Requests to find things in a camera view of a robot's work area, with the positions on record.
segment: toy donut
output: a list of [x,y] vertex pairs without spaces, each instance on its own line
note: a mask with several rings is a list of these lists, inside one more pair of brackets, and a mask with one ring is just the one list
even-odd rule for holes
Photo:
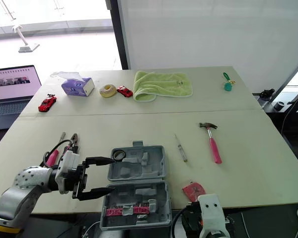
[[109,98],[117,93],[116,87],[112,84],[106,84],[99,90],[99,93],[104,98]]

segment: laptop keyboard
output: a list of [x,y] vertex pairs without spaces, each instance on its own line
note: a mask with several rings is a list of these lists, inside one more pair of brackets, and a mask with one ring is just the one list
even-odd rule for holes
[[0,105],[0,116],[20,114],[28,102],[9,103]]

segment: keychain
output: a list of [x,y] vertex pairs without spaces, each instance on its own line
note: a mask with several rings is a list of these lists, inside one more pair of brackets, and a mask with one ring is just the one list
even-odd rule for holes
[[224,77],[227,79],[227,81],[228,81],[228,83],[225,83],[224,84],[224,90],[225,91],[231,91],[232,90],[232,85],[235,83],[235,81],[234,80],[231,80],[230,78],[229,78],[229,76],[228,76],[228,74],[227,73],[223,73],[223,75],[224,75]]

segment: hammer head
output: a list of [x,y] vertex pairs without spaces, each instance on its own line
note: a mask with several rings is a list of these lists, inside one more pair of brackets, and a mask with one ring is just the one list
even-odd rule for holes
[[217,128],[216,125],[214,125],[214,124],[212,124],[212,123],[208,123],[208,122],[200,123],[199,126],[200,126],[200,127],[206,127],[206,128],[210,128],[210,127],[212,127],[212,128],[214,128],[214,129]]

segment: screwdriver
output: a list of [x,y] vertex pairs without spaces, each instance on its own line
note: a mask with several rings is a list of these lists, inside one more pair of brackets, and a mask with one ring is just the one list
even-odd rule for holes
[[[61,135],[61,138],[60,138],[59,143],[64,139],[64,137],[65,137],[65,132],[62,132],[62,135]],[[53,151],[53,153],[49,156],[49,159],[48,159],[48,161],[46,162],[46,164],[47,164],[48,166],[53,166],[53,165],[55,164],[55,161],[56,161],[58,155],[59,155],[59,151],[58,151],[58,149],[56,149],[56,150]]]
[[179,148],[179,151],[180,151],[180,154],[181,154],[181,156],[182,156],[183,161],[184,161],[184,162],[187,162],[188,159],[187,159],[187,157],[186,157],[185,154],[184,154],[184,150],[183,150],[183,148],[182,148],[182,145],[181,145],[181,143],[180,143],[180,141],[179,141],[177,135],[174,134],[174,137],[176,138],[176,140],[177,140],[177,142],[178,142],[178,148]]

